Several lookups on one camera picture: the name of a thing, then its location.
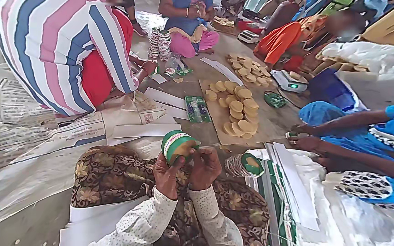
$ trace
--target pink and blue striped shirt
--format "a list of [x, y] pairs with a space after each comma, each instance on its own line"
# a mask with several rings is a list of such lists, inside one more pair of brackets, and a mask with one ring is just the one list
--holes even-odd
[[118, 20], [100, 0], [0, 0], [0, 48], [25, 90], [62, 115], [95, 111], [80, 75], [95, 49], [118, 90], [139, 85]]

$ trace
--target green packaging wrapper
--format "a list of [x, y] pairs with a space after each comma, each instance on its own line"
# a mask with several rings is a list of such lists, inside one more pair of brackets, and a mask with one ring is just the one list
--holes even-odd
[[161, 147], [168, 163], [172, 165], [177, 157], [181, 155], [188, 161], [191, 158], [189, 150], [191, 148], [198, 149], [200, 144], [201, 142], [188, 134], [180, 130], [174, 130], [164, 136]]

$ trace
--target green printed packet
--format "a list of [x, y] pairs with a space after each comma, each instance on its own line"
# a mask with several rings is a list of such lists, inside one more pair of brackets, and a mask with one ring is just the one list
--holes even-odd
[[250, 153], [245, 153], [241, 156], [241, 164], [250, 174], [256, 177], [260, 177], [264, 174], [264, 167], [262, 166], [261, 159], [256, 158]]
[[211, 122], [205, 99], [200, 96], [185, 96], [189, 121], [193, 123]]

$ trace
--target hand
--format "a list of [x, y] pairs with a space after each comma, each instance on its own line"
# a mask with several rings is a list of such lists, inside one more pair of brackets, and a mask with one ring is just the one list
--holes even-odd
[[315, 53], [308, 53], [303, 57], [303, 64], [307, 67], [317, 67], [320, 63], [319, 59], [316, 59]]
[[146, 61], [142, 64], [142, 68], [144, 68], [144, 70], [146, 70], [148, 75], [154, 73], [157, 66], [158, 66], [158, 63], [155, 61]]
[[211, 15], [210, 14], [205, 14], [205, 16], [203, 17], [203, 19], [205, 21], [211, 21]]
[[317, 135], [319, 133], [317, 126], [309, 126], [304, 123], [292, 126], [291, 131], [295, 133], [308, 133], [311, 135]]
[[146, 63], [148, 61], [150, 61], [150, 60], [136, 58], [135, 63], [136, 63], [136, 65], [142, 67], [144, 65], [144, 63]]
[[189, 177], [190, 189], [206, 190], [222, 173], [217, 151], [212, 147], [201, 147], [194, 153], [193, 159], [194, 167]]
[[308, 136], [308, 137], [290, 137], [288, 138], [293, 147], [300, 150], [305, 150], [314, 153], [323, 153], [320, 149], [320, 145], [323, 142], [319, 137]]
[[203, 18], [206, 15], [206, 4], [204, 2], [197, 3], [199, 9], [199, 17]]
[[174, 164], [169, 167], [167, 165], [167, 159], [165, 159], [162, 152], [159, 153], [158, 159], [156, 160], [155, 167], [153, 169], [156, 188], [160, 193], [171, 200], [177, 199], [176, 174], [184, 164], [185, 158], [183, 156], [179, 156]]
[[197, 7], [195, 5], [190, 6], [188, 8], [188, 18], [197, 19], [197, 17], [200, 17], [200, 12], [198, 11]]

